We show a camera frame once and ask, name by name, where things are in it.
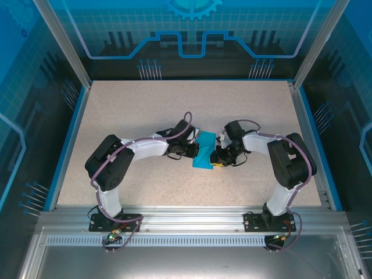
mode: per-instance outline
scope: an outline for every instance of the gear icon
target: gear icon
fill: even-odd
[[[0,0],[0,8],[7,8],[17,24],[25,30],[34,19],[32,0]]]
[[[222,0],[163,0],[163,3],[174,16],[193,21],[195,18],[201,20],[203,16],[215,12],[217,5],[222,4]]]

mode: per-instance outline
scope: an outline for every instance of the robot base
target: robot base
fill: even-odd
[[[276,251],[276,250],[280,250],[284,247],[284,241],[285,240],[281,240],[281,239],[275,239],[272,235],[271,236],[268,236],[268,237],[265,237],[265,244],[266,244],[266,247],[268,247],[270,250],[273,250],[273,251]]]
[[[289,221],[292,232],[296,231],[294,217],[288,213],[275,217],[275,220],[273,220],[271,223],[270,229],[267,228],[266,222],[262,218],[262,213],[254,214],[252,212],[248,212],[243,214],[244,231],[246,233],[265,233],[273,231],[278,233],[286,233],[288,232],[288,227],[285,223],[283,223],[284,221]]]
[[[140,216],[140,214],[124,214],[121,212],[115,216],[115,219],[130,220]],[[98,211],[98,213],[92,214],[88,230],[90,232],[109,233],[122,225],[123,223],[117,223],[107,219],[100,211]],[[121,231],[123,233],[131,233],[135,229],[136,225],[136,222],[128,223],[124,228],[121,229]]]

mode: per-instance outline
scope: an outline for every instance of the yellow object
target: yellow object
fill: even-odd
[[[223,167],[222,163],[212,163],[211,165],[216,167]]]

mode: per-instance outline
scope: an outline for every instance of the glass panel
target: glass panel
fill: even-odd
[[[303,85],[351,224],[372,222],[371,10],[369,0],[350,0]]]
[[[51,0],[93,79],[293,78],[334,0]]]
[[[81,84],[32,1],[0,1],[0,42],[0,277],[16,278]]]

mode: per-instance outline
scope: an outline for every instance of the enclosure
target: enclosure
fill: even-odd
[[[369,278],[371,8],[0,0],[1,278]],[[106,255],[106,234],[88,230],[97,201],[85,161],[109,134],[151,135],[186,111],[216,135],[252,119],[302,136],[317,174],[291,209],[303,223],[291,249],[269,252],[275,232],[245,232],[242,215],[260,213],[276,183],[253,152],[213,170],[134,162],[120,202],[144,219]]]

